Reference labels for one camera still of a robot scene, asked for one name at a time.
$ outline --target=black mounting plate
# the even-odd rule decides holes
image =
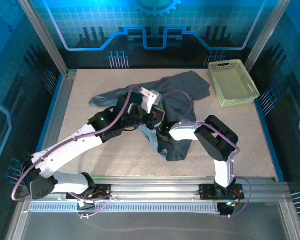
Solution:
[[[105,196],[111,195],[111,185],[110,184],[95,184],[94,193],[92,194],[92,199],[101,198]],[[72,200],[76,199],[75,197],[71,196],[69,193],[66,194],[66,199]]]
[[[234,190],[237,193],[240,193],[240,200],[245,199],[244,190],[241,184],[234,184],[233,190],[229,191],[229,194],[224,199],[220,199],[216,196],[216,186],[214,184],[200,184],[196,194],[200,195],[201,200],[237,200],[238,196]]]

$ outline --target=gray cloth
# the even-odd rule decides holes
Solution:
[[[165,96],[165,94],[171,91],[184,91],[194,101],[204,99],[210,95],[210,84],[194,71],[188,71],[174,76],[164,77],[159,81],[140,83],[137,85],[147,90],[155,90],[162,96]],[[119,97],[126,94],[128,90],[129,86],[124,89],[121,88],[110,91],[93,97],[89,103],[91,106],[98,108],[113,107],[117,104]],[[175,122],[179,121],[180,118],[189,111],[190,103],[185,95],[182,93],[175,93],[163,97],[159,103],[159,107],[165,110],[165,120],[168,122]],[[182,122],[195,122],[196,120],[195,110],[192,108],[191,113],[183,119]],[[167,161],[180,161],[186,159],[191,140],[181,140],[170,143],[157,137],[156,130],[151,131],[144,125],[139,126],[139,129],[157,152]]]

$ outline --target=yellow basket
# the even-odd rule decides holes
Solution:
[[[260,96],[239,59],[210,62],[208,76],[221,107],[249,104]]]

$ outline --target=tabletop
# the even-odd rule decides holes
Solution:
[[[75,133],[103,108],[89,105],[89,100],[130,84],[158,81],[163,77],[194,71],[211,83],[206,69],[79,69],[76,74],[59,141]],[[217,116],[239,137],[241,152],[235,158],[234,174],[245,177],[275,177],[254,103],[221,107],[213,87],[210,96],[194,102],[198,121]],[[78,156],[60,169],[64,173],[86,172],[92,176],[202,176],[214,177],[215,165],[198,141],[192,141],[183,161],[166,161],[152,147],[141,131],[123,132],[99,147]]]

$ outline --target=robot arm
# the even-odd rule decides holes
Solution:
[[[25,185],[32,199],[38,200],[50,193],[75,193],[85,199],[93,196],[96,188],[89,174],[61,173],[57,172],[58,169],[84,152],[120,136],[124,129],[146,125],[153,130],[160,123],[160,127],[156,128],[157,133],[166,141],[200,141],[214,159],[216,188],[220,188],[224,192],[235,183],[232,161],[228,160],[234,150],[237,150],[236,153],[239,150],[236,146],[238,136],[233,131],[215,116],[209,116],[205,122],[162,123],[165,112],[156,107],[160,95],[153,90],[148,91],[144,88],[140,93],[133,92],[131,94],[124,113],[107,131],[95,134],[114,122],[124,108],[127,96],[121,97],[115,107],[97,113],[70,137],[48,149],[28,156],[29,159],[22,165],[22,170],[26,172],[32,165],[35,165],[24,177]]]

